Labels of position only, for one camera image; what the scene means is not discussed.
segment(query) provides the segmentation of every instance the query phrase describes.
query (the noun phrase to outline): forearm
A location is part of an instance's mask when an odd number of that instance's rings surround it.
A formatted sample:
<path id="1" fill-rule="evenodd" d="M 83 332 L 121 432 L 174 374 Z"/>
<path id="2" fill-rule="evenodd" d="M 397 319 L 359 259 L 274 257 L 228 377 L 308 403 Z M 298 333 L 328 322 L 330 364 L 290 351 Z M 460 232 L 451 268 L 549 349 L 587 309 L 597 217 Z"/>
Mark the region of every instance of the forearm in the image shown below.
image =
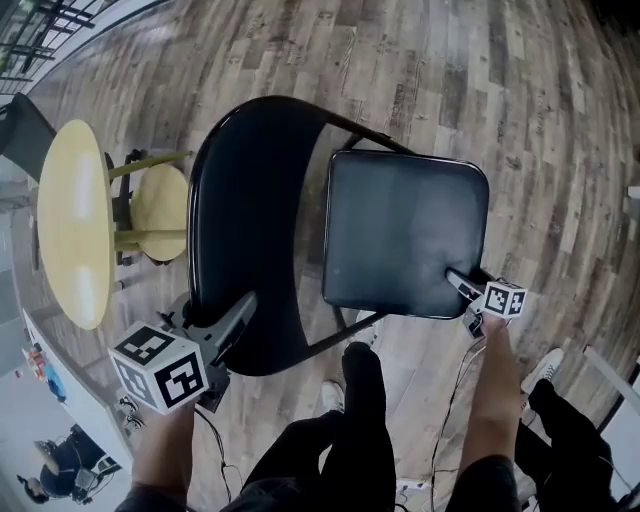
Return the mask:
<path id="1" fill-rule="evenodd" d="M 462 451 L 460 473 L 489 455 L 513 460 L 520 419 L 520 385 L 506 327 L 487 336 Z"/>
<path id="2" fill-rule="evenodd" d="M 471 405 L 471 419 L 513 421 L 520 416 L 520 380 L 506 327 L 487 337 L 484 363 Z"/>
<path id="3" fill-rule="evenodd" d="M 186 504 L 191 483 L 195 404 L 157 415 L 142 432 L 133 463 L 133 485 L 148 486 Z"/>

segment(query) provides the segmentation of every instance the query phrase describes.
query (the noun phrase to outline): hand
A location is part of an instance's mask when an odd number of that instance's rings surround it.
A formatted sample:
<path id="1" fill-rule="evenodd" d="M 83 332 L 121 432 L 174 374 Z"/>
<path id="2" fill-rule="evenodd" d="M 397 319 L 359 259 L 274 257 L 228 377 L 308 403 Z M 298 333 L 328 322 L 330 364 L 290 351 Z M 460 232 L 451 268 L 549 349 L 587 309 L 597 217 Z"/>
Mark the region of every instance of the hand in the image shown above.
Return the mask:
<path id="1" fill-rule="evenodd" d="M 482 332 L 485 336 L 489 336 L 491 333 L 507 327 L 507 322 L 504 318 L 492 315 L 490 313 L 482 313 Z"/>

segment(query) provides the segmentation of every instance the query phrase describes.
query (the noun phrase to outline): black folding chair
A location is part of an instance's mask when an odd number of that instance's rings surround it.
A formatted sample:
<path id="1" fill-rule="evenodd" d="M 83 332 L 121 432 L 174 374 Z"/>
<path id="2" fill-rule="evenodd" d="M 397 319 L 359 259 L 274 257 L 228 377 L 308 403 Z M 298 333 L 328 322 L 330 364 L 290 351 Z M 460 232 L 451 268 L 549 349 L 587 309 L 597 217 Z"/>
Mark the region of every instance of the black folding chair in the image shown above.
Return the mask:
<path id="1" fill-rule="evenodd" d="M 304 176 L 326 125 L 352 135 L 331 159 L 323 294 L 335 306 L 376 313 L 309 344 L 293 246 Z M 390 152 L 354 150 L 362 139 Z M 416 155 L 293 98 L 249 101 L 213 128 L 192 170 L 185 325 L 212 326 L 255 293 L 253 316 L 234 330 L 220 362 L 260 376 L 308 359 L 386 314 L 458 317 L 467 304 L 445 271 L 479 268 L 488 197 L 487 180 L 472 164 Z"/>

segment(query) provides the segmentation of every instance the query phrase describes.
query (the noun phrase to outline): stool leg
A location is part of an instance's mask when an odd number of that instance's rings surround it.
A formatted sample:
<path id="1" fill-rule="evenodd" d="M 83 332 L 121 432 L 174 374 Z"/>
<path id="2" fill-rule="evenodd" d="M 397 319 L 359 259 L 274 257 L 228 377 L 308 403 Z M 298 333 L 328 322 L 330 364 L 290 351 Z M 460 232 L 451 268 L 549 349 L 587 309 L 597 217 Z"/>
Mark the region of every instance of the stool leg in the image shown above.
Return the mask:
<path id="1" fill-rule="evenodd" d="M 146 169 L 147 167 L 153 167 L 154 165 L 163 164 L 165 162 L 173 162 L 174 160 L 180 160 L 181 158 L 186 158 L 191 155 L 193 155 L 193 151 L 183 151 L 181 153 L 170 153 L 164 156 L 156 156 L 153 158 L 147 158 L 146 160 L 132 162 L 130 164 L 123 165 L 122 167 L 111 169 L 109 171 L 109 179 L 113 180 L 120 176 L 124 176 L 125 174 L 131 174 L 134 171 L 139 171 L 140 169 Z"/>
<path id="2" fill-rule="evenodd" d="M 116 231 L 114 233 L 116 247 L 120 243 L 140 243 L 155 240 L 184 240 L 186 229 L 166 229 L 163 231 Z"/>

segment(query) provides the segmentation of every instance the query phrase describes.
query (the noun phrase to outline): cable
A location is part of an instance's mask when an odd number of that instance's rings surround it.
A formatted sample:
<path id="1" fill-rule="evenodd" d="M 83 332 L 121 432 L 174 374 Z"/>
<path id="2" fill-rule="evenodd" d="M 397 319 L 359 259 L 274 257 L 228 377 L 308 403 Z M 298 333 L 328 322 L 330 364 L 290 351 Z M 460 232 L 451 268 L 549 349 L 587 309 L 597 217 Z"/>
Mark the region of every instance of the cable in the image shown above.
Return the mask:
<path id="1" fill-rule="evenodd" d="M 240 473 L 238 466 L 235 466 L 233 464 L 227 464 L 227 461 L 225 460 L 225 457 L 224 457 L 224 446 L 222 445 L 222 436 L 220 436 L 218 429 L 216 429 L 216 427 L 213 426 L 213 423 L 211 423 L 209 419 L 204 414 L 202 414 L 202 412 L 200 412 L 200 410 L 196 409 L 195 411 L 198 416 L 200 416 L 204 421 L 206 421 L 209 424 L 209 426 L 211 427 L 211 431 L 213 432 L 213 435 L 216 438 L 216 443 L 218 444 L 218 450 L 220 450 L 220 474 L 222 475 L 222 481 L 224 482 L 224 486 L 227 490 L 227 498 L 229 499 L 229 503 L 231 503 L 231 490 L 229 489 L 229 482 L 227 482 L 227 475 L 225 474 L 224 470 L 226 468 L 235 468 L 235 470 L 238 472 L 238 476 L 240 477 L 241 489 L 242 487 L 244 487 L 244 482 L 242 481 L 242 474 Z"/>
<path id="2" fill-rule="evenodd" d="M 444 419 L 442 421 L 442 426 L 440 427 L 440 432 L 438 434 L 438 439 L 436 439 L 436 445 L 433 448 L 433 454 L 431 455 L 431 490 L 429 491 L 429 500 L 430 500 L 430 504 L 431 504 L 431 510 L 435 510 L 434 508 L 434 500 L 435 500 L 435 496 L 434 496 L 434 492 L 435 492 L 435 485 L 436 485 L 436 455 L 438 453 L 438 446 L 440 445 L 440 439 L 442 439 L 442 434 L 444 433 L 444 427 L 447 424 L 447 421 L 449 419 L 449 416 L 451 415 L 451 408 L 453 407 L 453 401 L 456 397 L 456 391 L 458 390 L 458 386 L 460 385 L 460 382 L 462 381 L 462 378 L 466 375 L 467 370 L 470 368 L 471 363 L 473 362 L 473 360 L 476 358 L 476 356 L 482 352 L 486 345 L 484 347 L 482 347 L 482 349 L 478 350 L 478 352 L 476 352 L 475 354 L 473 354 L 473 356 L 471 357 L 471 359 L 469 360 L 469 364 L 467 365 L 467 368 L 465 369 L 464 373 L 462 372 L 462 368 L 464 366 L 464 360 L 467 358 L 467 356 L 469 355 L 469 353 L 475 348 L 477 347 L 480 343 L 482 343 L 483 341 L 485 341 L 485 338 L 481 338 L 478 341 L 476 341 L 473 345 L 471 345 L 467 351 L 464 353 L 464 356 L 462 356 L 462 361 L 460 361 L 460 367 L 458 368 L 458 373 L 456 375 L 456 382 L 455 385 L 453 386 L 453 391 L 451 392 L 451 398 L 449 398 L 449 404 L 447 406 L 447 412 L 444 415 Z"/>

